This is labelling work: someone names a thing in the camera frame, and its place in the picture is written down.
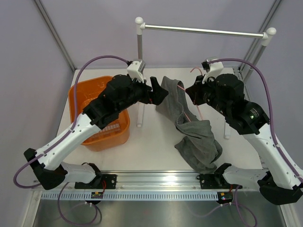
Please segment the grey shorts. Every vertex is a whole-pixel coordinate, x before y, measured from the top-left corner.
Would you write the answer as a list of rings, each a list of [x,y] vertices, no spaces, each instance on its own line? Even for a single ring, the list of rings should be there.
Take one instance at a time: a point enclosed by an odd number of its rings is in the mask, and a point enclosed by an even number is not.
[[[168,91],[156,111],[170,120],[184,135],[174,145],[186,163],[201,174],[213,173],[214,163],[222,154],[223,148],[215,139],[209,120],[199,120],[188,108],[182,81],[163,77],[161,87]]]

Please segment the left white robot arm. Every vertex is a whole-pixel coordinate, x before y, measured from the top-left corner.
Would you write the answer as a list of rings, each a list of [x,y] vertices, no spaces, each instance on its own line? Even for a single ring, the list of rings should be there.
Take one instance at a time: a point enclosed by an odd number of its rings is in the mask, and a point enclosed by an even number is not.
[[[151,77],[151,86],[148,86],[128,75],[116,75],[69,128],[38,150],[29,148],[24,156],[45,190],[67,182],[98,188],[102,184],[102,173],[95,164],[74,165],[64,163],[64,159],[90,136],[117,120],[123,110],[137,102],[159,105],[167,95],[168,91],[155,77]]]

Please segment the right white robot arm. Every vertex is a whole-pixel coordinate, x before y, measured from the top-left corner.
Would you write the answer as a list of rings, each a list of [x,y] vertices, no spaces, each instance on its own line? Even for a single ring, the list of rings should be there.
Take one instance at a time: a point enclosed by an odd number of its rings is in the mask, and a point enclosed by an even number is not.
[[[203,81],[198,76],[186,93],[195,105],[207,104],[225,117],[226,122],[243,136],[265,162],[267,169],[243,169],[229,163],[214,172],[214,182],[224,188],[231,184],[256,191],[275,205],[297,202],[303,184],[279,153],[282,146],[274,142],[270,120],[262,107],[245,99],[244,84],[233,74],[222,74]]]

